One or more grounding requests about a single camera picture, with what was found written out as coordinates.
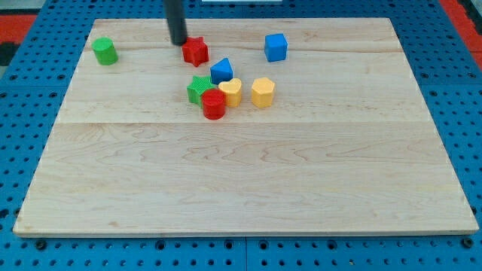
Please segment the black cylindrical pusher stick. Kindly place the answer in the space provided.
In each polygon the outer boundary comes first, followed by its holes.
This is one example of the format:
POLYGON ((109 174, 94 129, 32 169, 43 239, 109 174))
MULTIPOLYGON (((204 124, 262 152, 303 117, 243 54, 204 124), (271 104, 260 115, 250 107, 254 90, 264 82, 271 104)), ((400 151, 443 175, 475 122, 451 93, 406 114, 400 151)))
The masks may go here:
POLYGON ((188 39, 183 1, 163 0, 163 8, 170 40, 173 45, 182 46, 188 39))

